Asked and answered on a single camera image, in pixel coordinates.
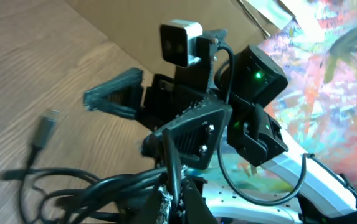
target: abstract painting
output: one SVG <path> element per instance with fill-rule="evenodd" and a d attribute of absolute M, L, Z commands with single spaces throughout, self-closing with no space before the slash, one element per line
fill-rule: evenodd
<path fill-rule="evenodd" d="M 357 1 L 309 1 L 325 32 L 312 42 L 293 20 L 259 47 L 279 64 L 288 87 L 265 110 L 308 152 L 357 189 Z M 285 192 L 291 186 L 254 168 L 222 143 L 233 181 L 242 189 Z M 209 169 L 193 171 L 226 185 L 216 156 Z"/>

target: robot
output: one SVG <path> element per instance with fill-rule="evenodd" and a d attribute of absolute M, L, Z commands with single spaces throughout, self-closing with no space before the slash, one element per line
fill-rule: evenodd
<path fill-rule="evenodd" d="M 288 85 L 268 55 L 254 45 L 234 55 L 225 43 L 226 30 L 203 31 L 197 22 L 173 20 L 160 26 L 160 34 L 164 60 L 176 65 L 174 78 L 155 74 L 144 90 L 143 72 L 131 68 L 83 97 L 89 111 L 137 120 L 152 131 L 141 154 L 153 158 L 155 168 L 105 179 L 69 168 L 33 169 L 55 129 L 57 112 L 51 111 L 40 120 L 26 166 L 2 174 L 2 179 L 20 183 L 23 223 L 31 223 L 22 201 L 29 177 L 32 188 L 44 195 L 35 219 L 44 223 L 81 223 L 87 217 L 129 224 L 218 223 L 215 217 L 251 223 L 357 223 L 357 193 L 346 177 L 307 153 L 264 112 Z M 214 55 L 220 50 L 229 60 L 214 75 Z M 277 198 L 238 189 L 222 160 L 225 129 L 227 143 L 238 155 L 278 175 L 293 190 Z M 188 168 L 206 169 L 215 151 L 229 187 L 188 174 Z M 35 182 L 49 175 L 71 175 L 90 185 L 46 194 Z M 49 220 L 42 209 L 52 198 L 65 212 Z M 112 202 L 119 213 L 98 212 Z"/>

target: black wire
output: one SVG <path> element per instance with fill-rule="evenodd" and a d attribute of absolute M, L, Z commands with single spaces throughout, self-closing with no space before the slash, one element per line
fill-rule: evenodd
<path fill-rule="evenodd" d="M 97 220 L 119 223 L 121 218 L 119 213 L 109 213 L 109 212 L 95 212 L 90 215 L 91 218 L 96 218 Z"/>
<path fill-rule="evenodd" d="M 98 195 L 98 191 L 102 191 L 101 196 L 111 194 L 113 197 L 107 197 L 106 199 L 101 199 L 101 202 L 96 206 L 88 207 L 85 212 L 79 213 L 72 223 L 80 223 L 84 218 L 89 216 L 92 212 L 101 209 L 108 203 L 115 201 L 117 197 L 126 195 L 124 194 L 127 190 L 129 195 L 135 193 L 135 191 L 140 190 L 143 187 L 149 186 L 150 183 L 154 183 L 155 180 L 161 173 L 167 171 L 166 167 L 161 167 L 159 169 L 147 170 L 139 174 L 132 175 L 130 177 L 121 178 L 119 181 L 109 181 L 103 184 L 92 185 L 87 188 L 82 195 L 79 195 L 75 201 L 75 206 L 67 209 L 65 215 L 62 219 L 62 223 L 69 223 L 70 217 L 75 211 L 79 210 L 82 206 L 88 204 L 91 199 L 94 199 Z"/>
<path fill-rule="evenodd" d="M 223 69 L 229 65 L 229 60 L 226 60 L 221 67 L 216 71 L 216 76 L 214 77 L 214 83 L 216 84 L 217 88 L 222 90 L 222 86 L 221 86 L 221 76 L 222 76 L 222 72 Z"/>
<path fill-rule="evenodd" d="M 144 193 L 148 193 L 149 188 L 143 188 L 145 185 L 148 185 L 148 184 L 143 184 L 141 186 L 139 184 L 137 184 L 137 188 L 130 187 L 129 189 L 127 189 L 124 192 L 114 193 L 110 196 L 107 196 L 101 202 L 98 202 L 97 204 L 92 205 L 92 206 L 88 206 L 86 209 L 79 211 L 76 218 L 71 223 L 69 223 L 69 222 L 67 222 L 67 223 L 80 224 L 90 214 L 103 208 L 104 206 L 106 206 L 107 204 L 109 204 L 113 201 L 118 201 L 123 198 L 128 199 L 128 198 L 132 198 L 132 197 L 137 197 L 139 195 L 143 195 Z"/>
<path fill-rule="evenodd" d="M 228 56 L 229 56 L 229 83 L 227 86 L 226 99 L 225 99 L 225 102 L 228 103 L 229 95 L 231 94 L 232 82 L 234 81 L 234 75 L 235 75 L 235 54 L 234 54 L 234 51 L 232 50 L 232 48 L 225 43 L 222 43 L 218 47 L 218 49 L 219 50 L 224 49 L 228 53 Z"/>
<path fill-rule="evenodd" d="M 357 192 L 355 191 L 355 189 L 353 189 L 352 187 L 350 187 L 346 182 L 344 182 L 343 180 L 341 180 L 331 169 L 329 169 L 329 167 L 327 167 L 325 164 L 323 164 L 321 161 L 319 161 L 317 158 L 315 157 L 311 157 L 311 159 L 316 162 L 318 165 L 320 165 L 323 169 L 325 169 L 333 178 L 335 178 L 335 180 L 337 182 L 339 182 L 344 188 L 348 189 L 353 195 L 354 197 L 357 199 Z"/>
<path fill-rule="evenodd" d="M 167 187 L 173 196 L 173 210 L 178 207 L 181 194 L 181 160 L 169 129 L 162 130 L 164 161 L 167 167 Z"/>
<path fill-rule="evenodd" d="M 61 197 L 61 196 L 69 196 L 69 195 L 78 195 L 82 192 L 82 189 L 64 189 L 64 190 L 57 190 L 55 192 L 47 194 L 41 201 L 37 208 L 37 219 L 40 219 L 43 223 L 49 223 L 55 220 L 48 220 L 44 218 L 44 214 L 42 213 L 44 210 L 44 206 L 46 201 L 54 198 L 54 197 Z"/>
<path fill-rule="evenodd" d="M 298 192 L 302 188 L 302 185 L 303 185 L 304 180 L 305 180 L 305 176 L 307 174 L 306 160 L 307 160 L 308 156 L 309 156 L 309 154 L 307 154 L 307 153 L 304 153 L 302 155 L 302 171 L 301 171 L 300 177 L 298 179 L 298 182 L 297 182 L 295 188 L 288 195 L 284 196 L 283 198 L 280 198 L 280 199 L 277 199 L 277 200 L 273 200 L 273 201 L 263 201 L 263 200 L 257 200 L 257 199 L 249 197 L 248 195 L 243 193 L 243 191 L 241 191 L 240 189 L 238 189 L 235 186 L 235 184 L 233 183 L 231 178 L 229 178 L 228 173 L 227 173 L 226 168 L 225 168 L 225 165 L 224 165 L 224 161 L 222 160 L 221 145 L 219 145 L 218 148 L 217 148 L 217 157 L 218 157 L 218 163 L 219 163 L 219 166 L 220 166 L 220 170 L 221 170 L 222 175 L 224 176 L 225 180 L 227 181 L 228 185 L 233 189 L 233 191 L 237 195 L 239 195 L 240 197 L 242 197 L 246 201 L 248 201 L 250 203 L 253 203 L 255 205 L 260 205 L 260 206 L 276 206 L 276 205 L 280 205 L 280 204 L 283 204 L 283 203 L 286 203 L 286 202 L 290 201 L 291 199 L 293 199 L 298 194 Z"/>
<path fill-rule="evenodd" d="M 23 178 L 22 181 L 19 182 L 19 188 L 17 190 L 17 209 L 19 211 L 19 215 L 22 219 L 23 224 L 30 224 L 33 223 L 35 220 L 33 221 L 29 221 L 29 218 L 26 215 L 26 209 L 24 208 L 24 184 L 27 180 L 27 175 L 29 173 L 30 170 L 30 165 L 27 165 L 26 168 L 24 169 L 24 173 L 23 173 Z"/>
<path fill-rule="evenodd" d="M 42 178 L 48 177 L 48 176 L 52 176 L 52 175 L 67 175 L 69 177 L 76 177 L 76 178 L 82 179 L 82 180 L 88 182 L 89 184 L 97 183 L 96 180 L 93 180 L 90 177 L 88 177 L 87 175 L 84 175 L 79 172 L 70 171 L 70 170 L 52 170 L 52 171 L 43 172 L 43 173 L 35 176 L 32 179 L 32 185 L 34 185 L 39 179 L 42 179 Z"/>
<path fill-rule="evenodd" d="M 0 173 L 0 179 L 1 180 L 22 180 L 22 178 L 25 175 L 34 175 L 38 174 L 41 172 L 70 172 L 72 174 L 80 174 L 80 175 L 86 175 L 93 180 L 99 181 L 99 177 L 97 177 L 94 174 L 91 174 L 87 171 L 84 170 L 79 170 L 79 169 L 73 169 L 73 168 L 64 168 L 64 167 L 55 167 L 55 168 L 43 168 L 43 169 L 30 169 L 27 170 L 25 169 L 12 169 L 12 170 L 7 170 L 2 173 Z"/>

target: wood grain surface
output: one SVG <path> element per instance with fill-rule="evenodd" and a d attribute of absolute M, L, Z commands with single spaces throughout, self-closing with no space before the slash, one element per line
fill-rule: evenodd
<path fill-rule="evenodd" d="M 59 110 L 58 130 L 37 167 L 74 167 L 100 177 L 149 169 L 153 161 L 138 152 L 148 134 L 144 127 L 87 112 L 82 104 L 85 90 L 130 67 L 144 69 L 62 0 L 0 0 L 0 171 L 22 165 L 35 122 L 47 108 Z M 145 70 L 143 84 L 151 78 Z M 85 186 L 65 177 L 40 185 L 48 191 Z M 16 192 L 17 183 L 0 181 L 0 223 L 20 223 Z M 39 196 L 27 195 L 34 210 Z"/>

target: black plastic part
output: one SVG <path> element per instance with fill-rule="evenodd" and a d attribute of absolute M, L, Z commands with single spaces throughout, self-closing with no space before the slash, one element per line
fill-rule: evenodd
<path fill-rule="evenodd" d="M 190 178 L 194 182 L 197 190 L 202 195 L 203 194 L 203 185 L 207 184 L 207 180 L 205 180 L 203 177 L 196 177 L 196 176 L 187 176 L 187 178 Z"/>
<path fill-rule="evenodd" d="M 162 130 L 170 129 L 174 143 L 177 146 L 177 141 L 186 142 L 184 148 L 178 148 L 180 152 L 181 163 L 195 169 L 206 169 L 210 163 L 211 156 L 219 144 L 224 127 L 228 124 L 231 117 L 232 108 L 217 98 L 208 98 L 200 101 L 193 108 L 188 108 L 183 114 L 176 119 L 170 121 L 159 130 L 155 131 L 143 141 L 142 154 L 144 156 L 157 158 L 159 155 L 157 150 L 160 149 L 160 141 Z M 205 124 L 214 125 L 214 131 L 209 133 L 205 145 L 207 150 L 197 155 L 190 153 L 191 151 L 199 151 L 200 145 L 194 144 L 197 139 L 196 130 L 199 127 L 204 127 Z"/>
<path fill-rule="evenodd" d="M 348 179 L 343 175 L 340 176 L 345 181 L 348 187 L 353 188 Z M 302 209 L 302 214 L 299 215 L 300 219 L 304 222 L 304 224 L 342 224 L 342 223 L 357 223 L 357 211 L 350 213 L 348 215 L 343 215 L 337 218 L 328 218 L 320 213 L 317 208 L 305 197 L 298 195 L 298 202 L 300 204 L 300 208 Z"/>
<path fill-rule="evenodd" d="M 232 92 L 245 101 L 260 104 L 263 108 L 288 85 L 283 70 L 256 45 L 250 44 L 241 54 L 237 54 L 235 65 Z M 221 77 L 223 89 L 228 81 L 229 69 L 225 70 Z"/>
<path fill-rule="evenodd" d="M 202 195 L 197 190 L 194 182 L 189 178 L 183 180 L 183 202 L 187 224 L 218 223 L 207 207 Z"/>
<path fill-rule="evenodd" d="M 233 218 L 226 218 L 226 217 L 222 217 L 221 218 L 221 223 L 223 224 L 232 224 L 235 220 Z"/>
<path fill-rule="evenodd" d="M 205 95 L 185 86 L 175 85 L 170 77 L 156 74 L 152 86 L 146 89 L 144 108 L 138 114 L 137 120 L 154 131 L 202 100 Z"/>
<path fill-rule="evenodd" d="M 142 78 L 142 70 L 130 68 L 116 78 L 87 90 L 83 99 L 86 109 L 136 119 L 143 93 Z"/>
<path fill-rule="evenodd" d="M 190 87 L 196 91 L 206 93 L 209 91 L 214 75 L 213 58 L 218 51 L 218 44 L 214 39 L 223 42 L 227 31 L 224 29 L 204 32 L 196 38 L 196 56 L 201 59 L 188 68 L 176 67 L 174 76 L 175 84 Z"/>
<path fill-rule="evenodd" d="M 255 105 L 251 113 L 244 112 L 249 115 L 243 117 L 240 113 L 235 114 L 227 128 L 227 143 L 240 156 L 257 167 L 288 151 L 282 141 L 278 122 L 264 112 L 260 105 Z"/>

